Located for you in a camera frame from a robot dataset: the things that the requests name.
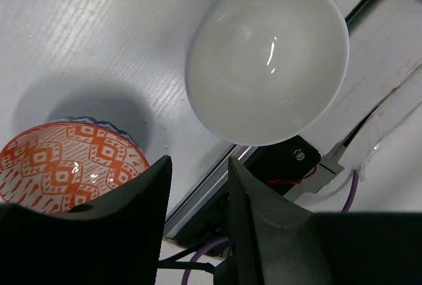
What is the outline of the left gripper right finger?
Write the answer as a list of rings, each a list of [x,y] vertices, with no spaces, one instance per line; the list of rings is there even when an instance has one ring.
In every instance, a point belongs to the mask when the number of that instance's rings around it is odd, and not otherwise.
[[[241,284],[420,284],[418,213],[313,213],[228,162]]]

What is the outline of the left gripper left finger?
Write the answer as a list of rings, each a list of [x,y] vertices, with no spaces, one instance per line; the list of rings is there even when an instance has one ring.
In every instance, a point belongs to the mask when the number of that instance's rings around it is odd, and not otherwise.
[[[163,156],[68,212],[1,205],[2,284],[153,284],[172,178]]]

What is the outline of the red patterned bowl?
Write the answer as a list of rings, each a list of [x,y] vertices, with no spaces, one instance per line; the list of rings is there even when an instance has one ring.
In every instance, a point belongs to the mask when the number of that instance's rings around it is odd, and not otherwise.
[[[67,212],[148,167],[132,136],[114,124],[61,118],[20,133],[1,149],[1,202]]]

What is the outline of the white bowl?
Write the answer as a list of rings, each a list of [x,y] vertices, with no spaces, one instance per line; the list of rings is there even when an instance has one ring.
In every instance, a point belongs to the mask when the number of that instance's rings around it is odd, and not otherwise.
[[[221,0],[190,46],[187,96],[219,138],[276,144],[326,111],[348,58],[349,32],[334,0]]]

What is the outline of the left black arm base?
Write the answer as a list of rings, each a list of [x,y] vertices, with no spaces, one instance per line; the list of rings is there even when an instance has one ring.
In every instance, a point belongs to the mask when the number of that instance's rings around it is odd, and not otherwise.
[[[171,214],[164,239],[191,252],[229,235],[228,160],[237,159],[260,182],[293,201],[317,192],[342,171],[345,146],[323,156],[300,136],[270,146],[231,146]]]

